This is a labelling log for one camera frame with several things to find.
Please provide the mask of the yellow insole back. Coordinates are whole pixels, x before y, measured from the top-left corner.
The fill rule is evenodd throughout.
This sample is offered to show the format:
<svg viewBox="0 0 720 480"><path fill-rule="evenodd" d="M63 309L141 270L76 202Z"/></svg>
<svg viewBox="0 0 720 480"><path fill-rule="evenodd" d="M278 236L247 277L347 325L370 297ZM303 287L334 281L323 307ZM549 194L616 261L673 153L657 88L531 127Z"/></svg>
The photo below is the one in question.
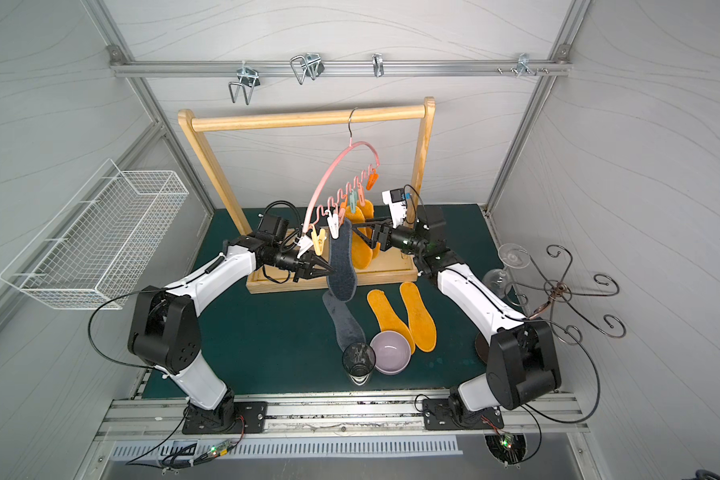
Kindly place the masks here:
<svg viewBox="0 0 720 480"><path fill-rule="evenodd" d="M347 207L345 209L345 218L349 220L353 225L358 223L364 223L366 221L364 212L359 206L356 206L355 209ZM373 250L354 231L351 231L351 234L352 265L356 270L364 270L370 266L373 260Z"/></svg>

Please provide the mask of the yellow insole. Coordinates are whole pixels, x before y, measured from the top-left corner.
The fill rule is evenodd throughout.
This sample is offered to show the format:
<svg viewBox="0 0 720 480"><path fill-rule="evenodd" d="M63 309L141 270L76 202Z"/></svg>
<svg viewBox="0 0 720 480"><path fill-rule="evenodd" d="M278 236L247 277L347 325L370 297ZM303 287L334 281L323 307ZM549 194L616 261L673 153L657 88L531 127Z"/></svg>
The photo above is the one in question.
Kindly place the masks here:
<svg viewBox="0 0 720 480"><path fill-rule="evenodd" d="M355 209L347 207L345 209L345 218L349 220L353 225L358 223L364 223L366 221L364 212L359 206L356 206ZM370 266L373 260L373 250L354 231L351 231L351 234L352 265L356 270L364 270Z"/></svg>
<svg viewBox="0 0 720 480"><path fill-rule="evenodd" d="M366 299L377 319L380 330L382 332L394 331L402 335L409 345L410 353L413 354L416 345L410 328L396 314L386 294L382 290L373 289L367 294Z"/></svg>
<svg viewBox="0 0 720 480"><path fill-rule="evenodd" d="M432 352L437 344L437 329L418 287L413 282L404 282L399 290L406 307L408 328L415 346L423 352Z"/></svg>

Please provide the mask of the wooden clothes rack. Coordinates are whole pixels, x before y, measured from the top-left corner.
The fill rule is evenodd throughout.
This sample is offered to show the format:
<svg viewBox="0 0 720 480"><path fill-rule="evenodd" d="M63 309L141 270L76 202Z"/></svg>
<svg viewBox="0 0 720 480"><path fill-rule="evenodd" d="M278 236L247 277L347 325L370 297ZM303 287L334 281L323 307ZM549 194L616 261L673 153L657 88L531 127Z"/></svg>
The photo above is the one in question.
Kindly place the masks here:
<svg viewBox="0 0 720 480"><path fill-rule="evenodd" d="M432 128L436 110L436 101L433 97L426 97L422 103L409 106L360 108L353 110L322 110L316 112L296 112L281 114L258 114L247 116L228 116L214 118L198 118L190 109L183 109L178 112L178 125L184 132L192 150L196 154L203 169L205 170L211 184L226 207L238 231L248 234L251 227L244 216L242 207L238 202L233 190L219 164L209 141L205 134L207 132L264 130L279 128L315 127L325 125L347 126L352 123L375 123L386 121L415 120L420 121L417 138L416 155L412 173L412 184L419 188L422 186L423 175L427 161L428 149L432 136ZM330 213L332 207L336 208L344 196L349 194L351 188L359 187L368 179L374 170L381 166L379 155L374 155L374 163L363 170L357 177L353 178L347 187L340 191L335 198L330 198L326 207L319 207L317 200L325 184L332 175L335 168L353 149L372 145L366 141L350 140L348 147L330 164L318 183L308 204L307 213L301 228L296 232L304 240L304 244L310 248L313 242L318 239L314 231L322 216Z"/></svg>

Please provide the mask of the dark navy insole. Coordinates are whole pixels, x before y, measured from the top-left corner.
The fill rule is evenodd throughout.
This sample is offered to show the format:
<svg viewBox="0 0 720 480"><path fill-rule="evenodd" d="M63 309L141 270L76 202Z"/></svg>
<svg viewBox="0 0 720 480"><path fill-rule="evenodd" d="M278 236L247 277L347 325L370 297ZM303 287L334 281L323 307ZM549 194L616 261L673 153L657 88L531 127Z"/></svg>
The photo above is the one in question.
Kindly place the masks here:
<svg viewBox="0 0 720 480"><path fill-rule="evenodd" d="M330 291L322 296L323 304L334 325L337 345L341 351L356 343L366 343L366 335L344 301Z"/></svg>
<svg viewBox="0 0 720 480"><path fill-rule="evenodd" d="M357 288L357 275L352 260L353 229L350 220L339 227L339 236L331 242L329 263L333 272L327 277L330 293L339 301L351 300Z"/></svg>

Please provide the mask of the yellow insole front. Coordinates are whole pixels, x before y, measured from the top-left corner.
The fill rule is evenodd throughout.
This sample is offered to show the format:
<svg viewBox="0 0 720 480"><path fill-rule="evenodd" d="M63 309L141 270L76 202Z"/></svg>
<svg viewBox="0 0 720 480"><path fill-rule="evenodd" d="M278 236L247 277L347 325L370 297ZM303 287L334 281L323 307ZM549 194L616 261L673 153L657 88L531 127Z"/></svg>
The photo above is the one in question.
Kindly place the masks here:
<svg viewBox="0 0 720 480"><path fill-rule="evenodd" d="M432 352L437 344L437 329L418 287L413 282L404 282L399 290L406 307L408 328L415 346L423 352Z"/></svg>

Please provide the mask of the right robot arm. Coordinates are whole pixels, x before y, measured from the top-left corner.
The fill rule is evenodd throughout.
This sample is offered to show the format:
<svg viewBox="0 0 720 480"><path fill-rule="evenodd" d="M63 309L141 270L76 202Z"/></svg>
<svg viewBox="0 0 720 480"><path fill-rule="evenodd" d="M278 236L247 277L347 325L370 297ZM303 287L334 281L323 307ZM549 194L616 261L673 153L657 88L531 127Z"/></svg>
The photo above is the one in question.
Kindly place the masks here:
<svg viewBox="0 0 720 480"><path fill-rule="evenodd" d="M353 231L372 249L396 248L410 255L419 273L432 280L487 341L485 373L452 389L452 410L514 410L558 389L562 378L551 327L491 292L447 245L442 211L433 212L432 223L418 218L412 226L396 226L391 218L382 218L355 224Z"/></svg>

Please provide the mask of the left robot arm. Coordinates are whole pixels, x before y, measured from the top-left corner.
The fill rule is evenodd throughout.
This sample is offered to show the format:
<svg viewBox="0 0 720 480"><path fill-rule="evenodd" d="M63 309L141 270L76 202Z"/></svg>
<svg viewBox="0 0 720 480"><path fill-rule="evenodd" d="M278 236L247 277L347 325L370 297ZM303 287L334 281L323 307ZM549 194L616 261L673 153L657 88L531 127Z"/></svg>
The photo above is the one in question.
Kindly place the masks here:
<svg viewBox="0 0 720 480"><path fill-rule="evenodd" d="M311 250L286 251L273 240L240 236L186 277L138 292L128 351L171 378L192 406L217 409L230 390L203 358L199 316L226 290L264 266L291 272L296 281L333 273L329 263Z"/></svg>

